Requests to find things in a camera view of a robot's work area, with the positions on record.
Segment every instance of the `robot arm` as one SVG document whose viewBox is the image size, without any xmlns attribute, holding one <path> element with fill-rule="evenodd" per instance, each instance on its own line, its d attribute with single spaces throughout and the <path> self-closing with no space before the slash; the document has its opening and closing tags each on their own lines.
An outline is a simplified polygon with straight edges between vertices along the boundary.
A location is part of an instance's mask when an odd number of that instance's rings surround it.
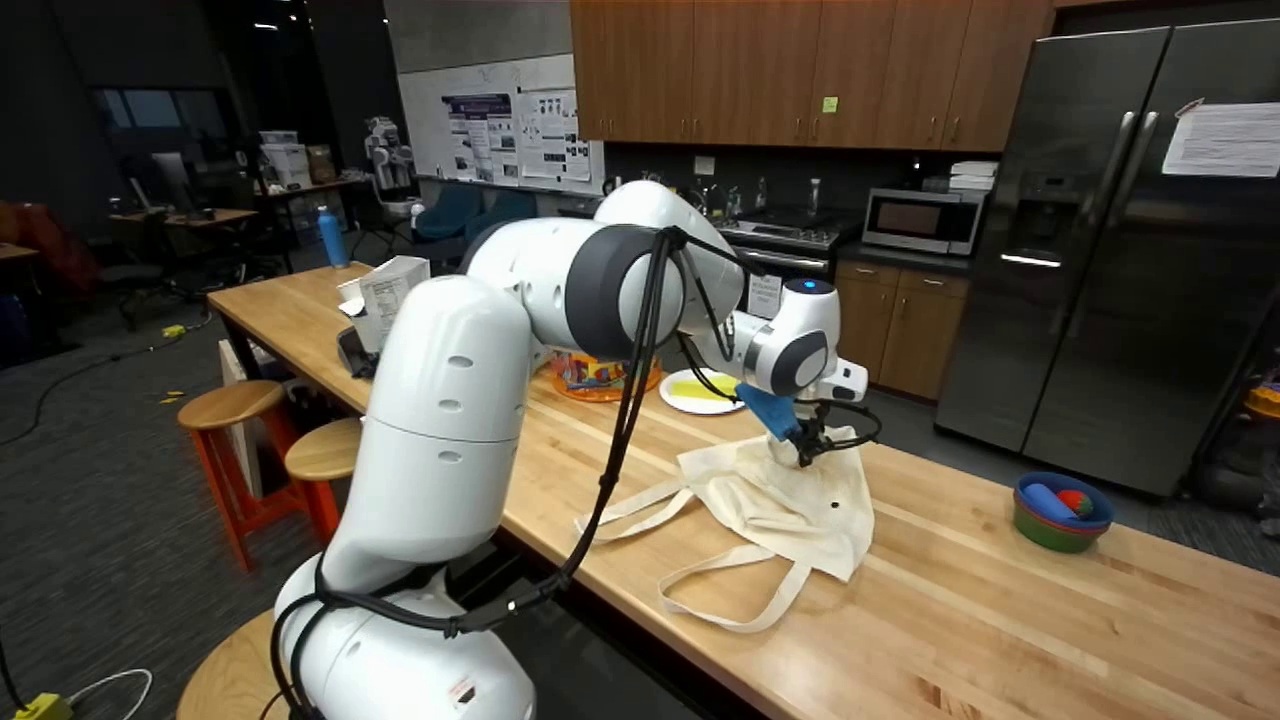
<svg viewBox="0 0 1280 720">
<path fill-rule="evenodd" d="M 745 406 L 801 466 L 818 452 L 792 398 L 863 394 L 863 372 L 834 361 L 834 293 L 789 287 L 777 320 L 740 317 L 740 293 L 722 235 L 658 185 L 616 189 L 597 219 L 502 223 L 467 277 L 413 287 L 376 370 L 339 531 L 276 599 L 286 700 L 333 720 L 529 716 L 529 675 L 445 584 L 388 592 L 379 610 L 368 598 L 498 530 L 522 388 L 547 347 L 648 364 L 657 341 L 684 337 L 745 381 Z"/>
</svg>

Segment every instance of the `bowl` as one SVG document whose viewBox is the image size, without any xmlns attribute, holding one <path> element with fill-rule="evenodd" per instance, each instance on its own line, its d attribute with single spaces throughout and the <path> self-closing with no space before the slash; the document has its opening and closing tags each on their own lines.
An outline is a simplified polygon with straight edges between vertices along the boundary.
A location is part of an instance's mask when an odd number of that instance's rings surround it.
<svg viewBox="0 0 1280 720">
<path fill-rule="evenodd" d="M 1108 499 L 1077 478 L 1037 473 L 1011 490 L 1011 530 L 1051 552 L 1083 552 L 1113 522 Z"/>
</svg>

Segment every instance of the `kitchen cabinet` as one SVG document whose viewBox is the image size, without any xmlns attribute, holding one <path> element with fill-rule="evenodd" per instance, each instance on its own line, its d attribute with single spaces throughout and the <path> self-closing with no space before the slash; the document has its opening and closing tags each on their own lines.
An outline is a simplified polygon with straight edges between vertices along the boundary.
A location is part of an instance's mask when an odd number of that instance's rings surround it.
<svg viewBox="0 0 1280 720">
<path fill-rule="evenodd" d="M 573 0 L 581 130 L 1000 153 L 1051 0 Z"/>
<path fill-rule="evenodd" d="M 700 0 L 573 0 L 581 136 L 686 144 Z"/>
<path fill-rule="evenodd" d="M 966 282 L 945 271 L 843 260 L 839 355 L 863 364 L 872 384 L 934 401 L 965 317 Z"/>
<path fill-rule="evenodd" d="M 817 25 L 795 0 L 700 6 L 696 57 L 696 136 L 710 144 L 803 144 L 803 110 Z"/>
<path fill-rule="evenodd" d="M 810 60 L 810 140 L 940 150 L 966 0 L 829 0 Z"/>
<path fill-rule="evenodd" d="M 1051 33 L 1042 0 L 971 0 L 940 150 L 1000 153 L 1031 60 Z"/>
</svg>

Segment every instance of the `stainless steel refrigerator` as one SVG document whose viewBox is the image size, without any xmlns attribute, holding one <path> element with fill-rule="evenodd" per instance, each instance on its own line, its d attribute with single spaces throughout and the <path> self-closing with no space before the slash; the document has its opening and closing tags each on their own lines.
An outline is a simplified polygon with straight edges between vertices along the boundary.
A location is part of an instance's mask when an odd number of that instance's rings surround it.
<svg viewBox="0 0 1280 720">
<path fill-rule="evenodd" d="M 1213 105 L 1280 105 L 1280 19 L 1037 44 L 940 427 L 1180 490 L 1280 295 L 1280 179 L 1164 167 Z"/>
</svg>

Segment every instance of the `stool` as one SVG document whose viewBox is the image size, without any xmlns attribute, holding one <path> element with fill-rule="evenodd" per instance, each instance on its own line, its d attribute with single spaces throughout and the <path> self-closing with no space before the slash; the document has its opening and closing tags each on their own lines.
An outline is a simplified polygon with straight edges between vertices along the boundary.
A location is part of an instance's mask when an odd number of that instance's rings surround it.
<svg viewBox="0 0 1280 720">
<path fill-rule="evenodd" d="M 350 482 L 354 452 L 359 452 L 359 415 L 343 415 L 286 444 L 285 473 L 306 485 L 339 485 L 339 482 Z"/>
<path fill-rule="evenodd" d="M 323 515 L 335 515 L 335 499 L 319 485 L 293 485 L 286 482 L 285 490 L 271 490 L 263 496 L 250 496 L 242 485 L 242 473 L 240 473 L 237 452 L 227 444 L 227 427 L 258 421 L 267 427 L 271 452 L 285 456 L 285 450 L 293 450 L 293 427 L 276 412 L 279 401 L 285 401 L 279 384 L 240 381 L 240 384 L 211 388 L 177 412 L 177 425 L 191 431 L 207 491 L 219 510 L 227 548 L 242 573 L 250 573 L 250 560 L 242 548 L 242 542 L 250 531 L 296 513 L 312 525 L 316 542 L 323 546 L 326 542 Z"/>
</svg>

